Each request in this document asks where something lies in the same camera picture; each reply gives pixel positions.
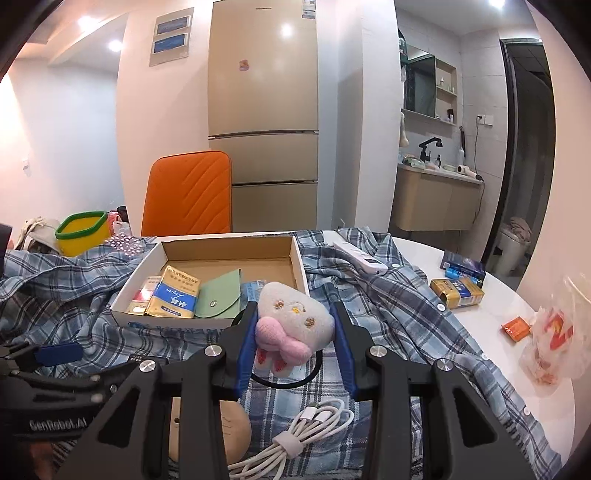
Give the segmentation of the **person's left hand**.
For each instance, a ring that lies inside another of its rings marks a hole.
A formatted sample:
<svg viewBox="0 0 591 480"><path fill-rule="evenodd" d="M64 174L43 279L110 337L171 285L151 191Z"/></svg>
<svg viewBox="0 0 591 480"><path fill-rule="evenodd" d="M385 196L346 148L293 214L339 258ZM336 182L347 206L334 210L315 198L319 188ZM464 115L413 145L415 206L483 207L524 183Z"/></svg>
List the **person's left hand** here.
<svg viewBox="0 0 591 480"><path fill-rule="evenodd" d="M33 471L37 478L40 480L53 479L76 445L76 440L30 444L28 453L31 456Z"/></svg>

